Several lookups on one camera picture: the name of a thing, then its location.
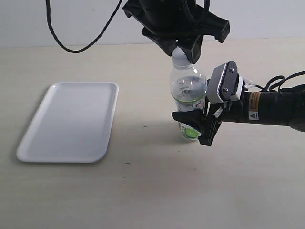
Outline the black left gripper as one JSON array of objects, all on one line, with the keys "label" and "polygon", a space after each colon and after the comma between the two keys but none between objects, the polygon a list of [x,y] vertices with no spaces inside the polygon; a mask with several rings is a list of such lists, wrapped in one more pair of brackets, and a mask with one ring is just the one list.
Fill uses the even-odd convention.
[{"label": "black left gripper", "polygon": [[128,18],[142,26],[142,35],[168,56],[181,48],[191,64],[201,57],[203,36],[223,43],[230,33],[230,22],[210,12],[209,0],[129,0],[123,6]]}]

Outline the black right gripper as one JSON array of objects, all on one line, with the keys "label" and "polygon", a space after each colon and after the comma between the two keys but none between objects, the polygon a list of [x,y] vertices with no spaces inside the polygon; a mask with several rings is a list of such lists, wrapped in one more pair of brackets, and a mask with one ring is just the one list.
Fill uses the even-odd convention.
[{"label": "black right gripper", "polygon": [[[207,79],[206,90],[208,91],[210,79]],[[173,120],[186,124],[201,133],[198,140],[201,145],[211,146],[213,139],[222,122],[240,122],[244,119],[242,100],[226,101],[224,103],[208,103],[209,108],[205,114],[202,110],[187,112],[172,112]]]}]

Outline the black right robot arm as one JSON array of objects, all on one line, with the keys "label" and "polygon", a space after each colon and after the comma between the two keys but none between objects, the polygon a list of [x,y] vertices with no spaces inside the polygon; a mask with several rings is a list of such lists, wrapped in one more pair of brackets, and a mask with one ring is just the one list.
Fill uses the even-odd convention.
[{"label": "black right robot arm", "polygon": [[288,126],[304,132],[305,86],[244,92],[240,100],[230,102],[229,108],[211,104],[205,111],[172,112],[172,118],[197,130],[200,144],[207,146],[212,144],[223,122]]}]

